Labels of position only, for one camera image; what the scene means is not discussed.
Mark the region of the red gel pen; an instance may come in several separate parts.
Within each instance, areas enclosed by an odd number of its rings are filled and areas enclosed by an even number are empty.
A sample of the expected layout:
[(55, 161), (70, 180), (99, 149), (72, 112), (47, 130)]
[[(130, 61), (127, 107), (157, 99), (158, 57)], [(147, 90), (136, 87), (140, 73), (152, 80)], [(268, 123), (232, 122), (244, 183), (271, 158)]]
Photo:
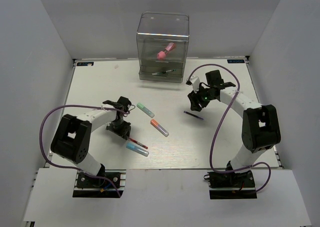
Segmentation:
[(137, 140), (135, 140), (135, 139), (133, 139), (133, 138), (130, 138), (130, 137), (128, 137), (128, 139), (129, 139), (131, 142), (139, 145), (140, 147), (143, 147), (143, 148), (146, 149), (146, 150), (148, 149), (148, 147), (147, 147), (146, 145), (142, 144), (141, 142), (139, 142), (139, 141), (137, 141)]

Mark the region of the purple gel pen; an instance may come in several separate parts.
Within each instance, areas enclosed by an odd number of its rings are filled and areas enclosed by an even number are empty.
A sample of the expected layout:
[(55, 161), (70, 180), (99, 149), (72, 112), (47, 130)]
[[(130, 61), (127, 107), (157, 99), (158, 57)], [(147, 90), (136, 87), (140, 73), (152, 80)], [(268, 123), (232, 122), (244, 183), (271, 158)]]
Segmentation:
[(200, 119), (200, 120), (204, 120), (202, 117), (200, 117), (200, 116), (198, 116), (198, 115), (196, 115), (196, 114), (193, 114), (193, 113), (191, 113), (191, 112), (188, 112), (188, 111), (183, 111), (183, 113), (184, 114), (187, 114), (187, 115), (189, 115), (189, 116), (192, 116), (192, 117), (194, 117), (194, 118), (197, 118), (197, 119)]

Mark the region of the green gel pen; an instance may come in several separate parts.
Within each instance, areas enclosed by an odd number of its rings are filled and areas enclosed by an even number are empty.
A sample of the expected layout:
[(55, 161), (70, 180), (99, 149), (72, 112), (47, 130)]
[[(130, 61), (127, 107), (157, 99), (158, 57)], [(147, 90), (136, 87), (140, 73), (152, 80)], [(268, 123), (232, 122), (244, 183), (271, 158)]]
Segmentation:
[(165, 70), (165, 71), (153, 72), (153, 73), (151, 73), (151, 75), (152, 76), (166, 75), (168, 73), (175, 72), (175, 71), (176, 71), (176, 69), (169, 69), (169, 70)]

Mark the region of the pink cap refill tube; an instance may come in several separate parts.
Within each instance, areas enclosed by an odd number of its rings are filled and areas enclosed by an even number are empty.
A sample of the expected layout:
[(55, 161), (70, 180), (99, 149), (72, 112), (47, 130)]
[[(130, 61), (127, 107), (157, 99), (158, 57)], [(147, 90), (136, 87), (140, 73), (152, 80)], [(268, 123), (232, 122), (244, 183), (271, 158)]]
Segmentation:
[(172, 50), (174, 50), (176, 48), (176, 44), (174, 42), (170, 42), (165, 48), (164, 50), (160, 51), (157, 54), (157, 59), (162, 61), (165, 60), (167, 55), (169, 54), (169, 52), (171, 52)]

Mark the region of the clear acrylic drawer organizer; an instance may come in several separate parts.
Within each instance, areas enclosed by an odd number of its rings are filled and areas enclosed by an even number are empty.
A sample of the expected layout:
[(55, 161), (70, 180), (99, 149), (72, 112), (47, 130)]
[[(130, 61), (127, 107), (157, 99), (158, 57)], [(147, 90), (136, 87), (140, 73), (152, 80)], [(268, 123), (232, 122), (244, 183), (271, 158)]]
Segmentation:
[[(190, 39), (189, 20), (189, 16), (182, 13), (146, 11), (141, 14), (136, 32), (140, 80), (182, 82)], [(175, 49), (164, 60), (158, 60), (157, 54), (171, 42), (176, 44)], [(176, 71), (152, 75), (172, 69)]]

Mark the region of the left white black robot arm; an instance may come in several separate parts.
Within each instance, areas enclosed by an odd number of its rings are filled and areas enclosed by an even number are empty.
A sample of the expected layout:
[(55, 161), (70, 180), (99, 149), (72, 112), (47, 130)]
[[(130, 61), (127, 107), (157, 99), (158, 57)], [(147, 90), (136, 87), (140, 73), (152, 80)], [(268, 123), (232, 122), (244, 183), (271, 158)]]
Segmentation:
[(78, 116), (66, 114), (62, 117), (53, 137), (50, 150), (73, 163), (78, 169), (89, 174), (88, 180), (99, 187), (105, 183), (105, 167), (89, 154), (91, 134), (98, 128), (106, 130), (127, 140), (131, 124), (124, 120), (132, 102), (119, 97), (114, 102), (106, 100), (99, 109)]

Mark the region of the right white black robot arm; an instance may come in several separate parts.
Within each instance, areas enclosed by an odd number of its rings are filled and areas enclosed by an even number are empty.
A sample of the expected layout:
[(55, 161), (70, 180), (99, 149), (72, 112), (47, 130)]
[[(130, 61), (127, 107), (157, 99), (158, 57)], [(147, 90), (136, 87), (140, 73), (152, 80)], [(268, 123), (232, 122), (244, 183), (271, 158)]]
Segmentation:
[(232, 82), (224, 82), (219, 70), (206, 73), (207, 83), (203, 85), (197, 76), (190, 76), (187, 85), (193, 90), (188, 94), (190, 109), (200, 112), (210, 101), (218, 100), (235, 111), (242, 118), (242, 146), (229, 162), (225, 174), (226, 182), (236, 187), (244, 180), (245, 172), (254, 166), (256, 160), (281, 141), (276, 108), (262, 105), (240, 92)]

